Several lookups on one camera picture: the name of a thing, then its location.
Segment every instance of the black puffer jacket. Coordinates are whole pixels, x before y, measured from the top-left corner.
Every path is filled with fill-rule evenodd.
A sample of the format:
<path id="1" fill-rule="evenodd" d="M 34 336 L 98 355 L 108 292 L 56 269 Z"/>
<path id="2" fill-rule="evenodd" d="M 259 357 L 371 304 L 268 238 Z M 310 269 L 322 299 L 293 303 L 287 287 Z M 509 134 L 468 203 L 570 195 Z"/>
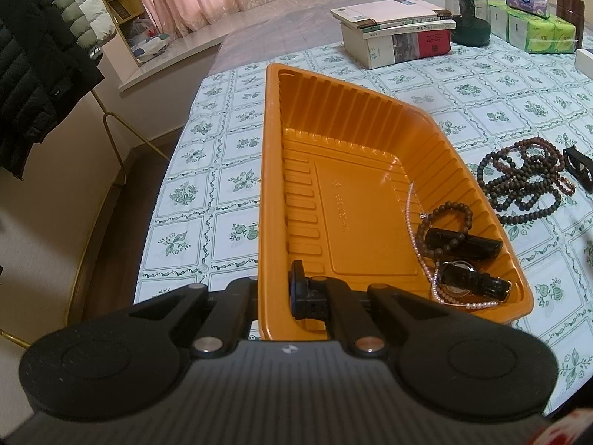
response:
<path id="1" fill-rule="evenodd" d="M 8 31 L 4 45 L 0 40 L 0 165 L 21 177 L 33 142 L 103 76 L 49 0 L 0 0 L 0 20 Z M 15 56 L 20 65 L 7 77 L 2 69 L 10 69 Z"/>

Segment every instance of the gold metal rack leg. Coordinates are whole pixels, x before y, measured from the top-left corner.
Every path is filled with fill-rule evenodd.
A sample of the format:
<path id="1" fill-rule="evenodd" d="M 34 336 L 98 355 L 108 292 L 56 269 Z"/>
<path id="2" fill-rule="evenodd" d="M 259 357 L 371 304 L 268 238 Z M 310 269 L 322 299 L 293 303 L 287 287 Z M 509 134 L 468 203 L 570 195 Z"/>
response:
<path id="1" fill-rule="evenodd" d="M 95 98 L 95 100 L 97 101 L 97 103 L 99 104 L 99 106 L 101 107 L 101 110 L 103 110 L 103 125 L 105 126 L 105 131 L 107 132 L 107 136 L 109 137 L 109 142 L 112 145 L 113 151 L 115 152 L 115 155 L 117 157 L 117 161 L 119 162 L 119 165 L 120 165 L 120 167 L 122 169 L 122 172 L 123 172 L 123 184 L 121 184 L 122 186 L 126 185 L 126 182 L 127 182 L 127 172 L 126 172 L 126 168 L 125 168 L 125 166 L 123 164 L 122 156 L 120 155 L 120 153 L 119 153 L 119 151 L 117 149 L 117 145 L 115 144 L 115 140 L 113 139 L 113 134 L 112 134 L 111 130 L 109 129 L 109 125 L 107 124 L 107 118 L 108 117 L 113 117 L 113 118 L 117 119 L 124 127 L 126 127 L 126 129 L 128 129 L 138 139 L 140 139 L 146 145 L 148 145 L 154 152 L 156 152 L 158 155 L 160 155 L 167 162 L 170 162 L 171 161 L 171 159 L 169 159 L 165 154 L 163 154 L 154 144 L 152 144 L 151 142 L 149 142 L 148 140 L 146 140 L 144 137 L 142 137 L 142 135 L 140 135 L 138 133 L 138 131 L 136 129 L 134 129 L 134 127 L 132 127 L 129 123 L 127 123 L 125 120 L 123 120 L 123 118 L 121 118 L 116 113 L 110 112 L 109 110 L 107 110 L 107 108 L 105 107 L 105 105 L 103 104 L 103 102 L 101 101 L 101 99 L 99 98 L 99 96 L 97 95 L 95 89 L 92 89 L 91 90 L 91 93 L 93 94 L 93 97 Z"/>
<path id="2" fill-rule="evenodd" d="M 16 345 L 22 346 L 25 349 L 27 349 L 28 347 L 31 346 L 31 344 L 27 343 L 26 341 L 24 341 L 20 338 L 17 338 L 13 334 L 7 333 L 6 331 L 4 331 L 1 328 L 0 328 L 0 336 L 2 336 L 3 338 L 6 338 L 8 341 L 12 341 Z"/>

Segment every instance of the green tissue pack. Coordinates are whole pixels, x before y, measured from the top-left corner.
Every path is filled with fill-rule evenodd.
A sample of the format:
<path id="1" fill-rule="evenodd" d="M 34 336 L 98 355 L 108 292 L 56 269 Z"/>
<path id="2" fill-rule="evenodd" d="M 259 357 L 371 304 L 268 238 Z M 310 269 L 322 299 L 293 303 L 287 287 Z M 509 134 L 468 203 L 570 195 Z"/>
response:
<path id="1" fill-rule="evenodd" d="M 527 53 L 574 53 L 576 28 L 557 16 L 548 19 L 490 1 L 491 31 Z"/>

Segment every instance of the wooden floor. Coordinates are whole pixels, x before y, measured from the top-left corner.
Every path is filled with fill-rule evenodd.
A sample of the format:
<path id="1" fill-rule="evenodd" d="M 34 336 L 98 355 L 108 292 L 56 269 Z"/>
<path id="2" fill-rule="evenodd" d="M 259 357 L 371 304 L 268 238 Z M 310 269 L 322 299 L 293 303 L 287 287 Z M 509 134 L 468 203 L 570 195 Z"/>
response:
<path id="1" fill-rule="evenodd" d="M 169 157 L 174 142 L 159 148 Z M 128 173 L 99 250 L 82 312 L 82 320 L 102 316 L 133 303 L 150 217 L 167 162 L 155 152 L 140 156 Z"/>

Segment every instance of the red book cover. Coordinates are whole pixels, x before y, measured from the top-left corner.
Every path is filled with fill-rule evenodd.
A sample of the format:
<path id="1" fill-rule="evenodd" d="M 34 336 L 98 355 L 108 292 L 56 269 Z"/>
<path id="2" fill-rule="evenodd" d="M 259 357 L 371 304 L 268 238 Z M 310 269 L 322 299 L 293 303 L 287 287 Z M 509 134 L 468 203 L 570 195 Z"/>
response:
<path id="1" fill-rule="evenodd" d="M 434 32 L 418 32 L 419 58 L 444 55 L 451 51 L 451 31 L 436 30 Z"/>

